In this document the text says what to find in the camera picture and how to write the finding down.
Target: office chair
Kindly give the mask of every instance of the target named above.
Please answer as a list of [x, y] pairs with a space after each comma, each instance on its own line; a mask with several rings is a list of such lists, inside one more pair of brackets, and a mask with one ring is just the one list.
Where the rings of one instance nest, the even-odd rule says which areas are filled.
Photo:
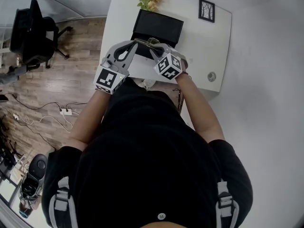
[[54, 52], [58, 52], [65, 59], [69, 55], [58, 49], [58, 38], [66, 31], [68, 26], [59, 32], [54, 20], [42, 17], [37, 0], [32, 0], [29, 9], [18, 9], [11, 34], [10, 50], [22, 56], [22, 64], [27, 70], [38, 68], [41, 63], [50, 60]]

